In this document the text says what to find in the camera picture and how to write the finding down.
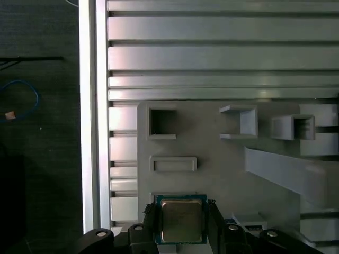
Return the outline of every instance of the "rectangular slot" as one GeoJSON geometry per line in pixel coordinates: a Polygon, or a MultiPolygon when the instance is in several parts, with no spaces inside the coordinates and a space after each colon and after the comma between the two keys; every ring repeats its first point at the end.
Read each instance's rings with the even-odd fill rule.
{"type": "Polygon", "coordinates": [[[173,127],[177,120],[177,112],[174,108],[150,108],[149,109],[149,133],[150,139],[176,139],[173,127]]]}
{"type": "Polygon", "coordinates": [[[294,139],[313,140],[315,138],[314,117],[307,116],[293,119],[294,139]]]}
{"type": "Polygon", "coordinates": [[[150,171],[194,172],[197,170],[196,157],[151,157],[150,171]]]}
{"type": "Polygon", "coordinates": [[[221,134],[221,139],[256,139],[258,136],[257,107],[254,105],[228,105],[220,108],[219,113],[233,114],[238,117],[238,133],[221,134]]]}
{"type": "Polygon", "coordinates": [[[284,140],[314,140],[313,115],[285,115],[271,119],[271,137],[284,140]]]}

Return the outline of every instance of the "dark background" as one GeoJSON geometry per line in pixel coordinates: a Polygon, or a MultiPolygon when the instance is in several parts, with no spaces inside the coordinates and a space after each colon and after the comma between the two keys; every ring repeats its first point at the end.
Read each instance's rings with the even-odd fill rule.
{"type": "MultiPolygon", "coordinates": [[[[24,79],[41,96],[29,118],[0,123],[0,155],[10,159],[0,170],[14,175],[1,195],[21,202],[24,192],[26,199],[26,209],[2,203],[22,214],[4,220],[15,225],[25,219],[25,249],[15,253],[30,253],[25,241],[33,254],[52,253],[82,234],[78,8],[64,0],[0,0],[0,26],[0,57],[65,57],[0,71],[0,87],[24,79]]],[[[11,86],[0,93],[0,119],[28,110],[34,100],[28,87],[11,86]]]]}

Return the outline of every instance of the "gray fixture plate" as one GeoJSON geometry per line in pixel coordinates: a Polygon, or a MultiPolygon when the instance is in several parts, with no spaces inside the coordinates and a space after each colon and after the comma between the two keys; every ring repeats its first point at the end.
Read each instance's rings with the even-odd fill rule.
{"type": "Polygon", "coordinates": [[[220,140],[221,133],[239,128],[236,116],[219,113],[235,102],[167,101],[142,102],[138,106],[138,219],[152,196],[159,193],[201,193],[215,199],[225,218],[232,212],[260,211],[269,226],[299,227],[300,197],[283,187],[245,172],[244,146],[281,154],[299,152],[298,141],[269,138],[270,118],[299,114],[297,103],[236,102],[256,105],[258,139],[220,140]],[[148,112],[171,105],[176,118],[164,121],[175,140],[149,140],[148,112]],[[197,157],[197,171],[159,172],[151,170],[151,157],[197,157]]]}

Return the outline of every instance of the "dark gray floor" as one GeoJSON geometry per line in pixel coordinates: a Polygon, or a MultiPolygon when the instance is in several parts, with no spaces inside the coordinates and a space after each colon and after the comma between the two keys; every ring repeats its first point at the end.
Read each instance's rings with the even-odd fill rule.
{"type": "MultiPolygon", "coordinates": [[[[78,9],[64,0],[1,0],[0,24],[1,57],[65,57],[0,71],[0,87],[24,79],[41,95],[29,118],[0,123],[0,144],[25,158],[32,253],[52,253],[82,234],[78,9]]],[[[33,102],[29,88],[14,85],[0,93],[0,117],[33,102]]]]}

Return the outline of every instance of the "rectangular block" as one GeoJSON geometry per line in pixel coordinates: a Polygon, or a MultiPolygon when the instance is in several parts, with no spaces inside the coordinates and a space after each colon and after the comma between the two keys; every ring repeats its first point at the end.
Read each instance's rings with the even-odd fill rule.
{"type": "Polygon", "coordinates": [[[137,191],[137,179],[112,179],[111,180],[111,191],[113,192],[128,192],[137,191]]]}
{"type": "Polygon", "coordinates": [[[109,70],[332,70],[335,55],[327,46],[110,47],[109,70]]]}
{"type": "Polygon", "coordinates": [[[196,157],[151,157],[150,171],[156,172],[178,172],[196,171],[196,157]]]}
{"type": "Polygon", "coordinates": [[[111,167],[110,168],[111,178],[137,178],[138,170],[137,167],[111,167]]]}
{"type": "Polygon", "coordinates": [[[137,197],[113,197],[111,198],[112,221],[137,221],[138,198],[137,197]]]}
{"type": "Polygon", "coordinates": [[[108,110],[110,131],[137,129],[137,107],[110,107],[108,110]]]}
{"type": "Polygon", "coordinates": [[[335,104],[300,104],[300,114],[314,115],[316,127],[338,126],[338,105],[335,104]]]}
{"type": "Polygon", "coordinates": [[[284,115],[271,119],[271,137],[284,140],[314,140],[315,119],[313,115],[284,115]]]}
{"type": "Polygon", "coordinates": [[[110,138],[111,161],[136,161],[137,137],[110,138]]]}
{"type": "Polygon", "coordinates": [[[323,254],[339,254],[338,246],[320,247],[317,250],[323,254]]]}
{"type": "Polygon", "coordinates": [[[316,133],[315,140],[300,140],[300,154],[302,156],[338,155],[338,133],[316,133]]]}
{"type": "Polygon", "coordinates": [[[300,220],[300,233],[311,241],[339,241],[339,219],[300,220]]]}

